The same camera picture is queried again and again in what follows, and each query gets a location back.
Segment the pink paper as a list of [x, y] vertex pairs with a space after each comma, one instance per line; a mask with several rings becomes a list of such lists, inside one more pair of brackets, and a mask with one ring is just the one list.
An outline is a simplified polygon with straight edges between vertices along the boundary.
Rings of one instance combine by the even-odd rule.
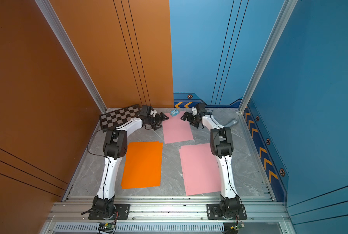
[[180, 119], [184, 113], [185, 111], [181, 111], [174, 117], [165, 113], [169, 117], [169, 120], [162, 122], [165, 144], [193, 140], [189, 122]]
[[184, 145], [179, 153], [187, 196], [221, 191], [219, 168], [209, 143]]

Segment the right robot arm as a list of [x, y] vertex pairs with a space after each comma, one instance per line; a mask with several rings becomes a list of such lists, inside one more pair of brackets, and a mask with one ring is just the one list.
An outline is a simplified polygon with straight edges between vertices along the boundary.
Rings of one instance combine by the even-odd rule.
[[223, 126], [212, 112], [206, 109], [204, 103], [196, 104], [191, 112], [185, 112], [181, 119], [196, 128], [201, 124], [210, 131], [210, 149], [216, 156], [221, 179], [220, 215], [224, 219], [237, 217], [242, 208], [242, 201], [236, 191], [232, 172], [234, 145], [231, 132], [231, 126], [234, 126], [237, 120], [233, 119]]

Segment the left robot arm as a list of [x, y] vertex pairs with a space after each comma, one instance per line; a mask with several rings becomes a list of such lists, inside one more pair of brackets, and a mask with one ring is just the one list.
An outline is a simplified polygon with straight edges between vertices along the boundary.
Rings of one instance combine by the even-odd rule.
[[128, 136], [146, 126], [160, 129], [162, 122], [168, 119], [168, 116], [158, 113], [153, 107], [139, 107], [138, 104], [100, 115], [100, 130], [106, 134], [101, 155], [104, 158], [104, 170], [92, 207], [83, 215], [88, 213], [90, 220], [117, 218], [115, 183], [120, 163], [127, 153]]

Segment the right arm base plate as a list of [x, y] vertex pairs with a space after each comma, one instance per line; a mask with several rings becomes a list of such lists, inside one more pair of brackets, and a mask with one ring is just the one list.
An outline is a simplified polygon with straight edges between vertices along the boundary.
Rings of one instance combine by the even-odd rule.
[[247, 220], [247, 212], [243, 204], [235, 207], [227, 207], [221, 204], [207, 204], [207, 216], [209, 220]]

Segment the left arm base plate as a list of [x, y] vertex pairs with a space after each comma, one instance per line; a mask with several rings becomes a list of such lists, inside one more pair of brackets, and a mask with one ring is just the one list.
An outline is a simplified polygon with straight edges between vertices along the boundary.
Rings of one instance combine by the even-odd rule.
[[130, 204], [113, 204], [106, 211], [93, 208], [88, 216], [89, 220], [127, 220], [130, 213]]

